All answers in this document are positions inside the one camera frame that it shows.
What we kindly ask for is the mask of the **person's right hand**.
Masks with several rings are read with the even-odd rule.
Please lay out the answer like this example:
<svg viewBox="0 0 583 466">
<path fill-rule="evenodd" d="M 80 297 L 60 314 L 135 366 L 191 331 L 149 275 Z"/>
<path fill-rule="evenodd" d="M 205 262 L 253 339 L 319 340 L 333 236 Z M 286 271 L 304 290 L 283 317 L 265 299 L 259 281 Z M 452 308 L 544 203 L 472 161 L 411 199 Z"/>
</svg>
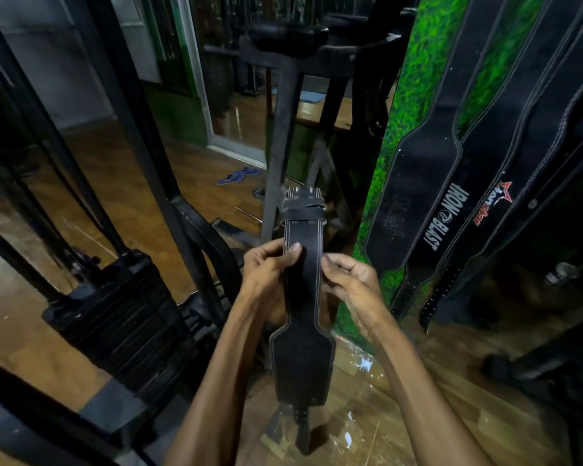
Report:
<svg viewBox="0 0 583 466">
<path fill-rule="evenodd" d="M 344 302 L 360 333 L 373 344 L 381 345 L 394 321 L 384 303 L 376 271 L 343 253 L 324 253 L 323 257 L 330 257 L 351 275 L 348 286 L 331 285 L 323 275 L 323 291 Z"/>
</svg>

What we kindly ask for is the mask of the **person's left hand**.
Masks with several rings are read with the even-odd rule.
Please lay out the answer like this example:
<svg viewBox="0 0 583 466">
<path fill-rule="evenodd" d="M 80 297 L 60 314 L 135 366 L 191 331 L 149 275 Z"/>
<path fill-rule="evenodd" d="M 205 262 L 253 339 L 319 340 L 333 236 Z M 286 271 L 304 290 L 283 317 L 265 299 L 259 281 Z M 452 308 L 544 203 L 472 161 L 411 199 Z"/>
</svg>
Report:
<svg viewBox="0 0 583 466">
<path fill-rule="evenodd" d="M 244 255 L 241 289 L 231 310 L 233 317 L 268 322 L 275 326 L 283 324 L 284 270 L 281 273 L 270 270 L 267 259 L 279 256 L 286 250 L 285 239 L 280 238 L 253 248 Z"/>
</svg>

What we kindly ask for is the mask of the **black leather belt with buckle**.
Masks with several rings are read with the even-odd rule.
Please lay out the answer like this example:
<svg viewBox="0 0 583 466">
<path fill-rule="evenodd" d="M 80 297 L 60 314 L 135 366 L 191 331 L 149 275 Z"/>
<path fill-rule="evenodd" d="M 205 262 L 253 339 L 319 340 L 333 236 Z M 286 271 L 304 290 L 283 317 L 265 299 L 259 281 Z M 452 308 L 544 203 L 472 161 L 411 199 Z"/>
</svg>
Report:
<svg viewBox="0 0 583 466">
<path fill-rule="evenodd" d="M 277 399 L 293 410 L 303 455 L 311 453 L 310 409 L 326 404 L 336 351 L 320 323 L 325 210 L 319 188 L 289 187 L 280 214 L 284 250 L 295 243 L 302 248 L 282 274 L 286 322 L 271 335 L 269 349 Z"/>
</svg>

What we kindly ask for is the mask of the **person's right forearm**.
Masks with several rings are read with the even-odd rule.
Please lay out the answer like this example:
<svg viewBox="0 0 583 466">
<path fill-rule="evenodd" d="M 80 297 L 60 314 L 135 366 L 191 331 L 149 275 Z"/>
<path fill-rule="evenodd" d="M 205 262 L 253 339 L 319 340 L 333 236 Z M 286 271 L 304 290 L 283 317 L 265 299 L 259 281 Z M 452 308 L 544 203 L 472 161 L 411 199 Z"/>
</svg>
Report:
<svg viewBox="0 0 583 466">
<path fill-rule="evenodd" d="M 445 399 L 411 341 L 388 310 L 368 326 L 418 466 L 495 466 Z"/>
</svg>

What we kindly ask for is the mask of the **person's left forearm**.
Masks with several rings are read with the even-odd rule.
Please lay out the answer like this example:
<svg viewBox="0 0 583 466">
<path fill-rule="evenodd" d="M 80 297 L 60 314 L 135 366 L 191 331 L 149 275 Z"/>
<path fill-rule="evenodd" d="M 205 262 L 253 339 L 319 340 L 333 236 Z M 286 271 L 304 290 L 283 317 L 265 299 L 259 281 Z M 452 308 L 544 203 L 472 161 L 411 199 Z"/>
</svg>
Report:
<svg viewBox="0 0 583 466">
<path fill-rule="evenodd" d="M 266 320 L 282 296 L 241 295 L 163 466 L 234 466 L 250 372 Z"/>
</svg>

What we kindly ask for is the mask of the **plain black hanging belt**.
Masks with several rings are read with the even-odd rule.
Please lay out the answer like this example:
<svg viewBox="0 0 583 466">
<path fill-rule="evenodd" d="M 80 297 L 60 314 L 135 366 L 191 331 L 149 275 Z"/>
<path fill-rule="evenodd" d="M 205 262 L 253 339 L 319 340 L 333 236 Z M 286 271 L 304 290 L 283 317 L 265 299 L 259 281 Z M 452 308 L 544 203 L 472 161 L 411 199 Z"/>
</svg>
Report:
<svg viewBox="0 0 583 466">
<path fill-rule="evenodd" d="M 468 1 L 429 114 L 399 143 L 365 246 L 378 276 L 405 266 L 461 160 L 459 111 L 507 1 Z"/>
</svg>

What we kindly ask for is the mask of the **black steel gym machine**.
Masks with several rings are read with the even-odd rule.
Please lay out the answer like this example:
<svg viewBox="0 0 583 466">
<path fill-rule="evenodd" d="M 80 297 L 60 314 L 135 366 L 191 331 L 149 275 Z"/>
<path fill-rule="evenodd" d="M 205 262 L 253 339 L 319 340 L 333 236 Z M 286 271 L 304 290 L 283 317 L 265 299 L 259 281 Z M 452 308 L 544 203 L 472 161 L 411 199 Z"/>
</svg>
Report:
<svg viewBox="0 0 583 466">
<path fill-rule="evenodd" d="M 319 11 L 317 21 L 303 23 L 298 13 L 292 13 L 297 1 L 290 0 L 284 17 L 271 20 L 327 27 L 328 41 L 316 54 L 297 59 L 263 52 L 247 33 L 239 44 L 241 60 L 279 72 L 261 239 L 282 233 L 279 215 L 303 80 L 323 77 L 329 82 L 302 182 L 320 188 L 331 205 L 326 224 L 334 234 L 327 243 L 336 249 L 357 226 L 358 202 L 364 193 L 364 186 L 355 187 L 349 176 L 353 152 L 373 156 L 383 138 L 389 116 L 387 98 L 404 61 L 415 7 L 411 0 L 374 0 L 367 17 Z"/>
</svg>

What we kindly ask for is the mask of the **white framed mirror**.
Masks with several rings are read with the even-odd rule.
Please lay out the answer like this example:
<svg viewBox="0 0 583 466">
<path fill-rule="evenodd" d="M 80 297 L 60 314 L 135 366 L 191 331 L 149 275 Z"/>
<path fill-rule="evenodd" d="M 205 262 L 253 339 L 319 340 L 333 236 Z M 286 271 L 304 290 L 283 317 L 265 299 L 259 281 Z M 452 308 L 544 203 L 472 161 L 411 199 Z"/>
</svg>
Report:
<svg viewBox="0 0 583 466">
<path fill-rule="evenodd" d="M 177 0 L 190 88 L 200 103 L 206 146 L 266 167 L 264 72 L 242 61 L 249 0 Z"/>
</svg>

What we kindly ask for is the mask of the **black belt with white print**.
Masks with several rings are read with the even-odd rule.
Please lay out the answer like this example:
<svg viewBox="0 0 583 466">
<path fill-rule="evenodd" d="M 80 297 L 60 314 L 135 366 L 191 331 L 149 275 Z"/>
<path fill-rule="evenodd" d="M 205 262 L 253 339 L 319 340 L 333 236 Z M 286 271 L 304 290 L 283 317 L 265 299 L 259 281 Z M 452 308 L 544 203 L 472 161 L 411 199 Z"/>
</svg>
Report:
<svg viewBox="0 0 583 466">
<path fill-rule="evenodd" d="M 424 284 L 449 261 L 461 234 L 523 142 L 543 153 L 563 137 L 583 92 L 583 0 L 547 0 L 493 101 L 467 131 L 463 156 L 410 255 L 391 313 L 406 317 Z"/>
</svg>

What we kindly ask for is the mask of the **black weight stack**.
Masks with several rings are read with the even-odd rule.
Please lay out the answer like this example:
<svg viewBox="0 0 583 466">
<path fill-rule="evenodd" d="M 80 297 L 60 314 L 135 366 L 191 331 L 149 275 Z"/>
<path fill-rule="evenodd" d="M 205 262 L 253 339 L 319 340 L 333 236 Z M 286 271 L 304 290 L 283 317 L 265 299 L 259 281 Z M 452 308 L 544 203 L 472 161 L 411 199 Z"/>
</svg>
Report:
<svg viewBox="0 0 583 466">
<path fill-rule="evenodd" d="M 42 319 L 147 406 L 174 397 L 197 354 L 194 337 L 152 259 L 131 250 L 52 303 Z"/>
</svg>

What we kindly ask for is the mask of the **black belt with red star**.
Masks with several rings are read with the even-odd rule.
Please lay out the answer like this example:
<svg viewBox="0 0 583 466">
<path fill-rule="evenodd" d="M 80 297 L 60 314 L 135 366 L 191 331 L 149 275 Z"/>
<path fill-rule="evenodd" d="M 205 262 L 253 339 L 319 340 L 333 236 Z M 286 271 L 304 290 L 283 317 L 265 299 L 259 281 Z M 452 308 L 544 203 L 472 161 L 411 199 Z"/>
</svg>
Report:
<svg viewBox="0 0 583 466">
<path fill-rule="evenodd" d="M 466 265 L 482 254 L 511 212 L 560 151 L 570 128 L 583 118 L 583 24 L 549 80 L 529 120 L 512 163 L 481 203 L 452 249 L 449 264 L 419 313 L 427 333 L 445 297 Z"/>
</svg>

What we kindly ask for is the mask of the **green textured pillar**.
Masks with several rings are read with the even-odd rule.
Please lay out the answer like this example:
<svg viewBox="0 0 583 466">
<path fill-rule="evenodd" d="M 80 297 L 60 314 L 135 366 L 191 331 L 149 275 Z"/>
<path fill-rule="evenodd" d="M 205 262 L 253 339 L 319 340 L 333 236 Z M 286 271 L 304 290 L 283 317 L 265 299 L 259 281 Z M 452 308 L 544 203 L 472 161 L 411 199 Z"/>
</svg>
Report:
<svg viewBox="0 0 583 466">
<path fill-rule="evenodd" d="M 371 225 L 395 163 L 399 143 L 406 133 L 418 128 L 429 114 L 468 1 L 420 0 L 355 244 L 353 256 L 365 263 L 370 260 L 366 256 L 365 246 L 371 240 Z M 459 111 L 456 128 L 459 135 L 466 132 L 472 121 L 481 115 L 482 109 L 498 93 L 544 1 L 507 1 Z"/>
</svg>

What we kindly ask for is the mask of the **black padded machine seat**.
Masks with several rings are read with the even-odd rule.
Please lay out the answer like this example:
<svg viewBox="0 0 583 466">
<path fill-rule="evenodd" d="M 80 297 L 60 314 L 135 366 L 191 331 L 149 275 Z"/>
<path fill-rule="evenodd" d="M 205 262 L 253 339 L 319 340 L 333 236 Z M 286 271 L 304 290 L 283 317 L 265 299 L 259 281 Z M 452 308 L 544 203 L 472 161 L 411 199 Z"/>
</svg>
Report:
<svg viewBox="0 0 583 466">
<path fill-rule="evenodd" d="M 260 51 L 300 59 L 326 45 L 329 29 L 284 20 L 257 20 L 249 26 L 247 35 Z"/>
</svg>

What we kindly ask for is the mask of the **white bottle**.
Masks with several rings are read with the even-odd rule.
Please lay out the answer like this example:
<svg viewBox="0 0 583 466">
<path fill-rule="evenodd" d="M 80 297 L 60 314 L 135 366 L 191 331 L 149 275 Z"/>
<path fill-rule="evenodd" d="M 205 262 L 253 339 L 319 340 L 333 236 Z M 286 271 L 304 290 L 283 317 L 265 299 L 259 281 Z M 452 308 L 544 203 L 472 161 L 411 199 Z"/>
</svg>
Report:
<svg viewBox="0 0 583 466">
<path fill-rule="evenodd" d="M 568 262 L 558 263 L 554 269 L 546 274 L 544 281 L 550 286 L 562 286 L 573 280 L 577 280 L 583 273 L 583 263 L 575 266 Z"/>
</svg>

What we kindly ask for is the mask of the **black bench base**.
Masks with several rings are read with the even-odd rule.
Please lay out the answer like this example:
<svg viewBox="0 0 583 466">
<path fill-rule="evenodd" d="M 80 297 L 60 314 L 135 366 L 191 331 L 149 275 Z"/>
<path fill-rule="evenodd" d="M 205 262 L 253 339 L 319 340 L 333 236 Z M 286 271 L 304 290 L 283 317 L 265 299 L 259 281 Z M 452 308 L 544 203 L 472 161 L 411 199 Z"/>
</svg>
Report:
<svg viewBox="0 0 583 466">
<path fill-rule="evenodd" d="M 517 359 L 488 355 L 481 371 L 561 415 L 571 464 L 583 466 L 583 321 Z"/>
</svg>

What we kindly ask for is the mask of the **black belt with grey stitching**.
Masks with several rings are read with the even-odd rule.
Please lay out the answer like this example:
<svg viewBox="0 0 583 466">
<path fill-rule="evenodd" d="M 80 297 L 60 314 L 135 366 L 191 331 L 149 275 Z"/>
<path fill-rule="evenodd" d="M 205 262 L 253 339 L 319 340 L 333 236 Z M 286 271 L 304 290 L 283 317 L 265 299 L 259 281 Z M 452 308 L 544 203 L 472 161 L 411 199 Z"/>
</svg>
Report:
<svg viewBox="0 0 583 466">
<path fill-rule="evenodd" d="M 544 208 L 543 192 L 565 163 L 583 158 L 583 54 L 566 55 L 529 118 L 519 150 L 454 248 L 452 262 L 476 272 L 510 245 Z"/>
</svg>

